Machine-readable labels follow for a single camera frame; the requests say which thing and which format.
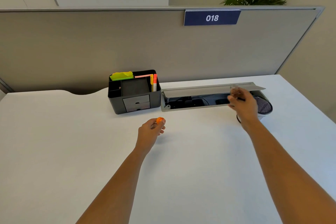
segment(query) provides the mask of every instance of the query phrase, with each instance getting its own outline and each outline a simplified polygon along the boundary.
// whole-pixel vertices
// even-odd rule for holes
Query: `human arm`
[[[166,120],[162,120],[159,124],[155,122],[156,119],[150,119],[139,128],[134,150],[92,201],[77,224],[129,222],[142,162],[153,147],[157,136],[165,129]]]
[[[336,223],[336,202],[287,153],[257,117],[253,96],[240,88],[245,101],[228,96],[249,134],[268,189],[284,224]]]

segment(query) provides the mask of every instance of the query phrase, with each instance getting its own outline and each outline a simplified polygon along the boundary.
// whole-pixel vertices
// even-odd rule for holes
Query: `hand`
[[[153,147],[157,137],[164,133],[166,128],[164,125],[166,120],[161,120],[159,124],[156,124],[156,118],[150,119],[144,123],[138,130],[138,139],[135,145],[135,150],[138,150],[141,154],[147,155]]]
[[[251,93],[243,88],[238,88],[239,97],[243,100],[239,100],[233,96],[228,96],[230,101],[229,107],[237,112],[242,127],[246,130],[246,127],[251,123],[258,122],[258,105]]]

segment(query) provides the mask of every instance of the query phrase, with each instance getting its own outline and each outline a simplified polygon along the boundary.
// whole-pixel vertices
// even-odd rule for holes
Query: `orange cap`
[[[162,117],[158,117],[158,118],[156,119],[156,123],[159,124],[161,120],[164,120],[164,118],[162,118]]]

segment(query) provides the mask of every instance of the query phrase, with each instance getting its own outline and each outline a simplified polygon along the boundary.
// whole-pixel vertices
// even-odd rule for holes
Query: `right arm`
[[[238,100],[228,96],[249,134],[273,202],[284,224],[336,223],[336,202],[287,153],[257,117],[253,96],[240,88]]]

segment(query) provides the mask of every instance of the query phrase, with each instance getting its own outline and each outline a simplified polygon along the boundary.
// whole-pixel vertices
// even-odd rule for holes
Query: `black mesh cup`
[[[257,105],[258,105],[258,118],[259,120],[267,115],[270,114],[273,111],[273,106],[272,104],[265,98],[260,97],[260,96],[253,96],[253,98],[257,101]]]

